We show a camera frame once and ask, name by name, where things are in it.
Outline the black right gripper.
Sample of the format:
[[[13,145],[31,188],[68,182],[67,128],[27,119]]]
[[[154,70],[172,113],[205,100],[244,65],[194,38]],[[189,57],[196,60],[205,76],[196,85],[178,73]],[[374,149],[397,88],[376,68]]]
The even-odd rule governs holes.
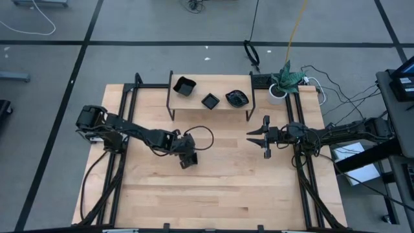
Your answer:
[[[271,144],[293,144],[295,143],[295,138],[286,130],[280,130],[277,127],[270,127],[270,117],[265,115],[263,118],[263,127],[248,132],[247,135],[262,135],[264,134],[264,139],[247,139],[247,141],[257,144],[261,148],[265,149],[264,158],[271,158]]]

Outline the black deep square mini plate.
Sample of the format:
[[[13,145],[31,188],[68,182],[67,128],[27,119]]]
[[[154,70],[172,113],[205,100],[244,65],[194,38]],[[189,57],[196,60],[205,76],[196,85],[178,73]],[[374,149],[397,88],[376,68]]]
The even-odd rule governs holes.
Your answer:
[[[173,90],[181,95],[191,95],[197,83],[191,79],[181,76],[173,87]]]

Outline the black leaf-shaped mini plate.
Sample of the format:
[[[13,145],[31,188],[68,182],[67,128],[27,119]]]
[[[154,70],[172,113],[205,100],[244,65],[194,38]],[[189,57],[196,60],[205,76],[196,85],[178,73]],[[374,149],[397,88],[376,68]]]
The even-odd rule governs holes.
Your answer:
[[[236,108],[243,107],[249,103],[248,97],[240,90],[233,90],[225,94],[227,102]]]

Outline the white plant pot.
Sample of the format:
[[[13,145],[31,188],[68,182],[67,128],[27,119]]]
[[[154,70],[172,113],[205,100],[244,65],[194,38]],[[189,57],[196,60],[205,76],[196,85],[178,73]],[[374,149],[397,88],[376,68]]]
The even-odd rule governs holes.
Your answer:
[[[276,88],[275,84],[272,84],[268,89],[268,103],[272,105],[281,105],[287,96],[287,93],[280,91]]]

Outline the black power strip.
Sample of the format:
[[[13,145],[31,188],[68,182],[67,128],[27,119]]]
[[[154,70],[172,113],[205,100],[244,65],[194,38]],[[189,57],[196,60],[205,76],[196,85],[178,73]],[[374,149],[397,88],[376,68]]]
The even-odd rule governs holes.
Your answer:
[[[268,89],[272,85],[271,74],[253,74],[252,82],[254,89]]]

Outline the green snake plant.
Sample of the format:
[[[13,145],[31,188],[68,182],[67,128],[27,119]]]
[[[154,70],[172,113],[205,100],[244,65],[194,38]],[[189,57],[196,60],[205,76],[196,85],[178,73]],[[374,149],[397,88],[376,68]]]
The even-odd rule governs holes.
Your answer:
[[[278,93],[298,93],[298,85],[304,79],[304,72],[291,72],[290,60],[288,60],[279,73],[271,73],[273,87],[271,90]]]

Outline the white paper box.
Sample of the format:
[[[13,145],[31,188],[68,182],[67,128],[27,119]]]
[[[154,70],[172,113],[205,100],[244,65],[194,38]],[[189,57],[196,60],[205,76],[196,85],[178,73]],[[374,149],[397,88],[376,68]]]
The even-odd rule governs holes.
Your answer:
[[[365,151],[365,149],[359,142],[333,149],[335,162],[340,162],[344,159],[348,159],[349,157],[352,157],[353,155],[356,155],[363,151]],[[380,177],[380,174],[373,164],[369,164],[361,168],[345,172],[345,176],[347,177],[350,185],[355,186],[359,184],[358,181],[364,183],[366,181]]]

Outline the black support beam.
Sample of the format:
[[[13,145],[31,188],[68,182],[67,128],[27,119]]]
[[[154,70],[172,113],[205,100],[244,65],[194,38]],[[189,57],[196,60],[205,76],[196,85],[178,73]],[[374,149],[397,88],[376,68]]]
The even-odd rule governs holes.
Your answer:
[[[336,162],[336,172],[345,173],[363,166],[372,164],[374,162],[387,159],[390,156],[401,156],[403,155],[398,139],[394,138],[376,145],[368,150],[357,153],[344,160]]]

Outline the grey desk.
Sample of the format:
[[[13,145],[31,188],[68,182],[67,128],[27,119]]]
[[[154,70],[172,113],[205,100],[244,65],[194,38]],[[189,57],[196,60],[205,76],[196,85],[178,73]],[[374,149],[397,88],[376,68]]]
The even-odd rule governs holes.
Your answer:
[[[414,109],[407,111],[414,102],[397,100],[389,85],[391,78],[388,72],[377,72],[376,78],[402,153],[405,157],[414,158]]]

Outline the desk monitor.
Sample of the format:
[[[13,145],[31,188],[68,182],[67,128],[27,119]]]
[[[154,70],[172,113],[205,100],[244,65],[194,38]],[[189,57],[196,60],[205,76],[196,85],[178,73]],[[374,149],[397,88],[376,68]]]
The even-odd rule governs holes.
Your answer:
[[[414,56],[391,72],[390,88],[400,102],[414,101]]]

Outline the grey floor foot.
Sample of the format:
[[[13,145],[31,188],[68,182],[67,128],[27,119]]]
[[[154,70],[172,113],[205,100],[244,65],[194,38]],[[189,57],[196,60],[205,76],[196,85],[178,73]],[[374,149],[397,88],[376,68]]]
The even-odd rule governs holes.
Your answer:
[[[28,73],[0,71],[0,80],[29,82],[30,75]]]

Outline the black floor object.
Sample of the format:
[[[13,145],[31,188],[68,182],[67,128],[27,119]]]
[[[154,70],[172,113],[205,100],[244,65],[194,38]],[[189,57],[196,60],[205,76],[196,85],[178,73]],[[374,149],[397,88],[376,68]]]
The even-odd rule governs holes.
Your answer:
[[[13,113],[11,102],[9,100],[0,100],[0,125],[5,121],[7,116]]]

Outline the grey cart base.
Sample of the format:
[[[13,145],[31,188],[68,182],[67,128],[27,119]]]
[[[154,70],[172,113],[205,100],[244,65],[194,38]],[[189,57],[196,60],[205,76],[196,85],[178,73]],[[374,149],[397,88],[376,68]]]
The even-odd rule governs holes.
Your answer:
[[[20,4],[37,4],[37,5],[61,5],[64,8],[67,8],[68,0],[11,0],[13,4],[20,5]]]

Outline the wooden shelf with black frame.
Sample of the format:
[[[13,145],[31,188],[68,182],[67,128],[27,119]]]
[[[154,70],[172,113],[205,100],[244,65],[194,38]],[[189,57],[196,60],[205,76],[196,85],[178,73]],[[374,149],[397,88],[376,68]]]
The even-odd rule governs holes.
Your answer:
[[[189,96],[184,96],[173,90],[179,78],[185,77],[196,83]],[[249,103],[243,107],[232,107],[226,100],[226,94],[239,90],[243,92]],[[202,101],[212,94],[218,103],[208,108]],[[202,111],[244,111],[246,119],[250,120],[256,108],[256,98],[253,87],[253,74],[175,74],[171,72],[168,80],[168,93],[166,108],[170,119],[175,119],[176,111],[202,110]]]

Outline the black aluminium rig frame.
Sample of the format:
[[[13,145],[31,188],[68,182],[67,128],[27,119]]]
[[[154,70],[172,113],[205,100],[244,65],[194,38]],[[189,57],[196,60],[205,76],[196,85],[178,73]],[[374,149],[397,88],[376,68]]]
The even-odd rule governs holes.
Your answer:
[[[91,147],[87,180],[74,213],[78,226],[109,228],[313,230],[345,228],[346,220],[329,160],[329,148],[304,153],[299,146],[271,145],[271,158],[247,141],[265,115],[282,128],[300,122],[324,127],[313,86],[302,85],[281,105],[268,103],[268,89],[254,89],[256,108],[244,111],[176,111],[166,108],[168,82],[108,85],[101,107],[147,129],[189,133],[198,164],[182,169],[175,155],[159,156],[127,137],[125,150]]]

